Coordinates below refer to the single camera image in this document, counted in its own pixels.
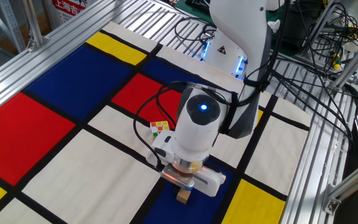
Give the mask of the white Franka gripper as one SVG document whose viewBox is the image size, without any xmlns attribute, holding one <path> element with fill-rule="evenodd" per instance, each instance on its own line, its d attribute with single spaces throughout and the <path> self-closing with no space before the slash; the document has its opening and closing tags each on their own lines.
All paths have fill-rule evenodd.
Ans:
<svg viewBox="0 0 358 224">
<path fill-rule="evenodd" d="M 152 149 L 164 166 L 161 177 L 173 183 L 172 194 L 181 188 L 196 189 L 215 197 L 226 176 L 205 164 L 214 141 L 213 133 L 163 130 L 152 142 Z"/>
</svg>

